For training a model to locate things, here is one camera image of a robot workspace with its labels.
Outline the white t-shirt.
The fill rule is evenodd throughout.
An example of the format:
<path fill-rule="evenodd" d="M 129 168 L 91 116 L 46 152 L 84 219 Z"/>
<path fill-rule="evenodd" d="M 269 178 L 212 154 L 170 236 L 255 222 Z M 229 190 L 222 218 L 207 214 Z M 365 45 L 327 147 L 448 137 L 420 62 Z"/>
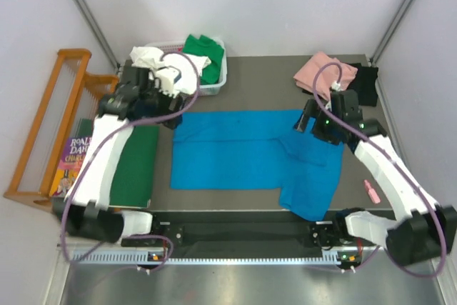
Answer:
<path fill-rule="evenodd" d="M 194 56 L 185 53 L 165 53 L 152 46 L 135 46 L 130 53 L 132 66 L 149 70 L 149 79 L 153 80 L 153 72 L 165 67 L 173 66 L 181 71 L 181 79 L 175 84 L 178 94 L 192 95 L 197 89 L 197 79 L 201 77 L 202 69 L 210 61 L 205 56 Z"/>

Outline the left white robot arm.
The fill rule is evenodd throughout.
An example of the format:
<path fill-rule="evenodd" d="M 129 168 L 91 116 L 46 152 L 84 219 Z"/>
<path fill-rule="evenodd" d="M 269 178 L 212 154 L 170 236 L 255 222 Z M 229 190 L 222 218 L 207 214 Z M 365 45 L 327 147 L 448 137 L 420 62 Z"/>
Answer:
<path fill-rule="evenodd" d="M 76 236 L 118 243 L 138 236 L 146 245 L 157 244 L 162 229 L 147 211 L 129 205 L 111 208 L 111 191 L 121 155 L 134 130 L 175 129 L 194 97 L 197 75 L 163 65 L 157 69 L 127 66 L 114 91 L 98 103 L 93 132 L 75 182 L 66 195 L 53 200 L 53 215 L 61 222 L 61 239 Z"/>

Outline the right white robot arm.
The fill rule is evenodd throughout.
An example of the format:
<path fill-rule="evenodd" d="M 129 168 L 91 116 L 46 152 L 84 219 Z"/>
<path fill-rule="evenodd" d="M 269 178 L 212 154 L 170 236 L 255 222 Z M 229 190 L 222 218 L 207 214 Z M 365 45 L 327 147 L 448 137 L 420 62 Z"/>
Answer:
<path fill-rule="evenodd" d="M 365 119 L 353 90 L 332 91 L 331 100 L 309 99 L 294 129 L 303 133 L 308 121 L 312 135 L 326 143 L 345 144 L 367 168 L 385 194 L 393 219 L 362 208 L 340 211 L 333 220 L 338 243 L 357 238 L 383 247 L 399 266 L 434 258 L 445 259 L 456 237 L 456 210 L 441 206 L 428 194 L 396 153 L 377 119 Z"/>

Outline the blue t-shirt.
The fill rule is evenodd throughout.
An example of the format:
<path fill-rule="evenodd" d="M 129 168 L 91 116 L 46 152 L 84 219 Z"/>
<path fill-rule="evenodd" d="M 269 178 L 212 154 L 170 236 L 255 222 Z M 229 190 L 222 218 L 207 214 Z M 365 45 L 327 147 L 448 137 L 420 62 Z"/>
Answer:
<path fill-rule="evenodd" d="M 181 190 L 280 189 L 281 207 L 320 221 L 341 176 L 343 144 L 317 139 L 301 111 L 185 113 L 175 130 L 170 186 Z"/>

